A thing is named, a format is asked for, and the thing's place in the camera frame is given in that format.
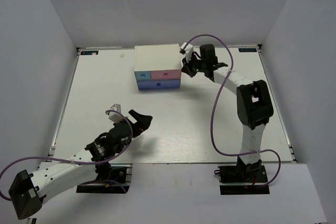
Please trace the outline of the light blue drawer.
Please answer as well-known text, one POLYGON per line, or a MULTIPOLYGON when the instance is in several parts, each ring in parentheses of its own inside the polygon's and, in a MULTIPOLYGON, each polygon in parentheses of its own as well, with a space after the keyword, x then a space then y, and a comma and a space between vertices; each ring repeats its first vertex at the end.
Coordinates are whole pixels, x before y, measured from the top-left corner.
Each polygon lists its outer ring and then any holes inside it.
POLYGON ((137 81, 151 80, 150 71, 135 71, 134 74, 137 81))

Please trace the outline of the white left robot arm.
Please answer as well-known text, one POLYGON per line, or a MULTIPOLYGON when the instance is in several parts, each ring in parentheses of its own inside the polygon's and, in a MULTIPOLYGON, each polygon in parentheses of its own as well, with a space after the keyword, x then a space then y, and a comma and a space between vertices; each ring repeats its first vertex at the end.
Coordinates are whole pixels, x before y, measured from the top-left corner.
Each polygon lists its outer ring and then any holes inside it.
POLYGON ((47 201, 80 184, 95 179, 101 182, 108 180, 111 175, 109 162, 125 152, 131 141, 146 131, 153 120, 152 116, 134 110, 128 113, 134 122, 114 105, 106 111, 113 127, 77 154, 67 159, 53 158, 54 164, 45 169, 19 172, 8 191, 17 218, 29 218, 40 211, 47 201))

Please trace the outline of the pink drawer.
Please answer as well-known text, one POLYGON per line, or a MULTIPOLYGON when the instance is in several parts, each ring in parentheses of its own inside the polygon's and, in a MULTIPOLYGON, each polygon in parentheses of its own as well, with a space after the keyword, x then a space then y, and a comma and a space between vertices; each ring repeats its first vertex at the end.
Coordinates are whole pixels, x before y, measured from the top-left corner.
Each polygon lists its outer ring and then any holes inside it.
POLYGON ((173 80, 181 78, 181 69, 154 70, 150 72, 151 80, 173 80))

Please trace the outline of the dark blue drawer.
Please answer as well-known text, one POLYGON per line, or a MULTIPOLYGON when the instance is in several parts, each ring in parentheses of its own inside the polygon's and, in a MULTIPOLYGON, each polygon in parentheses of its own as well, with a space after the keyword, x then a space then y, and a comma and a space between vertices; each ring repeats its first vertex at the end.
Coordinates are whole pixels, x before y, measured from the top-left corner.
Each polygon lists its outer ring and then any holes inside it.
POLYGON ((180 85, 180 79, 137 81, 139 90, 176 89, 180 85))

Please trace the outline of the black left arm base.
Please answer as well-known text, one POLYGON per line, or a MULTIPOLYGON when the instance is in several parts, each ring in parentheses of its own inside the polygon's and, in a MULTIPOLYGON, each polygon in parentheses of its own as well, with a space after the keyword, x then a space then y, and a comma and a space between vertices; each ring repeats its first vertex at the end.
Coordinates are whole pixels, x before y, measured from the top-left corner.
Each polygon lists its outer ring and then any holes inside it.
POLYGON ((132 165, 110 164, 98 170, 97 177, 90 183, 80 184, 78 194, 126 194, 132 179, 132 165))

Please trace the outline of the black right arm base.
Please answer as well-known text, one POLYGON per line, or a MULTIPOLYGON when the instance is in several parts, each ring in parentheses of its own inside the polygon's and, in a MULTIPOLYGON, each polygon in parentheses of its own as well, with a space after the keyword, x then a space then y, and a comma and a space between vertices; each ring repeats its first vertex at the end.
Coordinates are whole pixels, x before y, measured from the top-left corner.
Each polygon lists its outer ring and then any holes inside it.
POLYGON ((269 195, 268 177, 264 165, 257 172, 252 172, 247 178, 241 178, 236 166, 219 166, 214 170, 219 179, 221 195, 269 195))

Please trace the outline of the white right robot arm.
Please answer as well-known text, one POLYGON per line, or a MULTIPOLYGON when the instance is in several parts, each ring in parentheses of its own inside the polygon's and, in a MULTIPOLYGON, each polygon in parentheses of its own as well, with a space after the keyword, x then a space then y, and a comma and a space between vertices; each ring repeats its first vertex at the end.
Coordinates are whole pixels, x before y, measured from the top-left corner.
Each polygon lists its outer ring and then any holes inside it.
POLYGON ((252 81, 233 71, 233 64, 218 61, 212 44, 194 47, 184 43, 180 47, 182 72, 194 77, 203 73, 212 82, 228 89, 236 96, 237 115, 243 125, 243 137, 237 157, 237 175, 247 182, 256 175, 261 167, 260 148, 266 124, 274 114, 270 93, 264 80, 252 81))

